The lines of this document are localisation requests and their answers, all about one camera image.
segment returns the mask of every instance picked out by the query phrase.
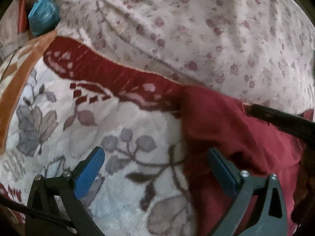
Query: metal screw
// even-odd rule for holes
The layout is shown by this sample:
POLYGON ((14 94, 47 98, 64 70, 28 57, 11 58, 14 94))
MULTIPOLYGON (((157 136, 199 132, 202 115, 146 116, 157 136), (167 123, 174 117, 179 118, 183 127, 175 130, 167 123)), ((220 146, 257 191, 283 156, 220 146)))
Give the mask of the metal screw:
POLYGON ((36 181, 41 180, 41 179, 42 179, 42 175, 41 175, 41 174, 38 174, 38 175, 35 176, 34 179, 35 179, 36 181))
POLYGON ((278 177, 277 177, 276 174, 271 174, 270 177, 271 177, 271 179, 273 179, 273 180, 277 180, 277 179, 278 179, 278 177))
POLYGON ((62 173, 62 175, 63 175, 64 177, 69 177, 69 176, 71 176, 71 171, 66 170, 65 172, 62 173))
POLYGON ((246 170, 242 170, 241 173, 240 173, 240 175, 241 175, 242 177, 248 177, 248 176, 249 176, 249 173, 248 173, 248 171, 246 171, 246 170))

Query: bedding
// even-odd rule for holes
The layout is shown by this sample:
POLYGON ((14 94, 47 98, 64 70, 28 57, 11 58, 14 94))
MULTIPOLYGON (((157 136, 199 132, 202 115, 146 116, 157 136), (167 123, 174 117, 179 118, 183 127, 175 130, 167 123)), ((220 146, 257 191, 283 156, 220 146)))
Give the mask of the bedding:
POLYGON ((110 60, 290 113, 314 106, 314 26, 293 0, 63 0, 59 34, 110 60))
POLYGON ((23 48, 13 52, 0 67, 0 154, 4 152, 7 130, 27 77, 35 63, 43 55, 56 32, 35 38, 27 42, 23 48))
MULTIPOLYGON (((102 146, 106 161, 81 202, 105 235, 207 235, 230 203, 203 155, 217 146, 254 175, 277 173, 289 235, 295 230, 292 185, 302 147, 247 117, 241 101, 115 64, 66 37, 55 38, 30 76, 16 78, 23 67, 33 68, 22 63, 6 87, 10 92, 14 80, 27 79, 17 106, 11 104, 1 156, 0 190, 7 198, 27 203, 36 174, 59 176, 102 146)), ((25 216, 12 212, 12 219, 23 224, 25 216)))
POLYGON ((314 106, 314 27, 292 0, 62 0, 60 13, 29 75, 7 78, 21 92, 2 129, 0 191, 26 204, 36 174, 59 176, 102 146, 82 203, 105 235, 196 233, 184 85, 286 112, 314 106))

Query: blue plastic bag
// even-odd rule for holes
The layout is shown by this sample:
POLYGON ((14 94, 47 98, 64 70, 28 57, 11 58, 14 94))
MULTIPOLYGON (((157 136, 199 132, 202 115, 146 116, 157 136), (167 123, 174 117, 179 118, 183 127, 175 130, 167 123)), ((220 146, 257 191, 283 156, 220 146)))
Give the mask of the blue plastic bag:
POLYGON ((28 21, 33 36, 46 34, 59 23, 59 8, 54 0, 38 0, 28 15, 28 21))

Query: red blanket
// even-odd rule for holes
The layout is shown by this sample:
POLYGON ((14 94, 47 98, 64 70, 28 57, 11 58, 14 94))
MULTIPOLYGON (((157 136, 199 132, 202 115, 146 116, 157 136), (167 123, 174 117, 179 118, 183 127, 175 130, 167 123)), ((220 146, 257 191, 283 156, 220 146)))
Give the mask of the red blanket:
MULTIPOLYGON (((199 236, 211 231, 231 203, 207 164, 210 147, 217 147, 239 169, 254 176, 278 175, 288 214, 288 235, 293 234, 296 224, 290 216, 302 155, 297 138, 248 117, 241 101, 202 87, 183 88, 182 128, 189 150, 185 174, 198 215, 199 236)), ((253 198, 238 232, 245 229, 254 203, 253 198)))

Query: orange patterned fabric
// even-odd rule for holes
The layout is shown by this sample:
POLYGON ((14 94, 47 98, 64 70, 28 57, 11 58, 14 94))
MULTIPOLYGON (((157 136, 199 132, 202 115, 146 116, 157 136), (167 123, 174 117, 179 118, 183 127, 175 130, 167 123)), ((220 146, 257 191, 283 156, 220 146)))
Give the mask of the orange patterned fabric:
POLYGON ((7 130, 28 76, 55 37, 56 31, 51 31, 27 42, 0 67, 0 154, 4 153, 7 130))

